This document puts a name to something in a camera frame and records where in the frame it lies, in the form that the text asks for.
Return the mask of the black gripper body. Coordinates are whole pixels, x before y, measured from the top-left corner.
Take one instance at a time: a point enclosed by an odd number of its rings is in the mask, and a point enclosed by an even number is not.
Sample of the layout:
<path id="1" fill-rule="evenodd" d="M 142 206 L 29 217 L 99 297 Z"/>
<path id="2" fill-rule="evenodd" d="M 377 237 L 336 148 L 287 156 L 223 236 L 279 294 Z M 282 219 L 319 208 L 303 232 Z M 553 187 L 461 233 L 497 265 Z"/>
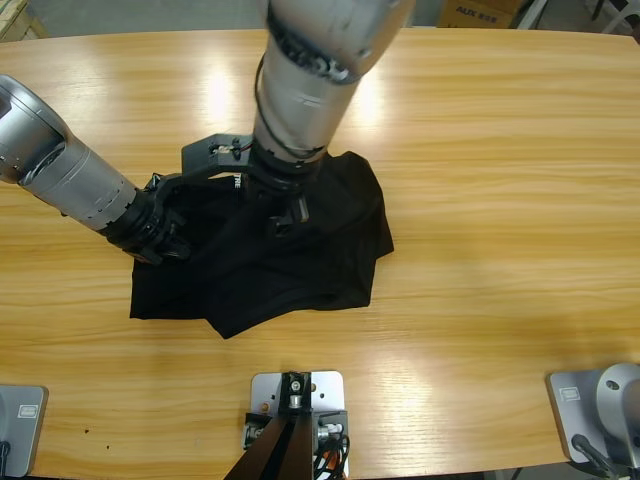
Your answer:
<path id="1" fill-rule="evenodd" d="M 270 151 L 252 148 L 246 175 L 256 191 L 274 196 L 297 195 L 318 177 L 321 161 L 287 162 Z"/>
<path id="2" fill-rule="evenodd" d="M 159 247 L 174 245 L 186 220 L 158 198 L 157 191 L 136 190 L 124 213 L 106 226 L 106 239 L 136 260 L 161 264 Z"/>

